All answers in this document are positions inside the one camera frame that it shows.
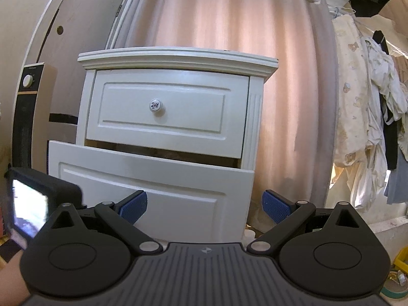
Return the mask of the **person's left hand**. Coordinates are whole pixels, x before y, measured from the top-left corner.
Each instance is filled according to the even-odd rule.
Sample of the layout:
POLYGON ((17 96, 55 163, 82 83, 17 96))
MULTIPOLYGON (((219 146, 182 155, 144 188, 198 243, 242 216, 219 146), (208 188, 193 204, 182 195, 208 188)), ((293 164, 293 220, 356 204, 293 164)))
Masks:
POLYGON ((23 251, 18 251, 1 269, 0 304, 1 306, 21 305, 30 297, 30 292, 20 272, 20 260, 23 251))

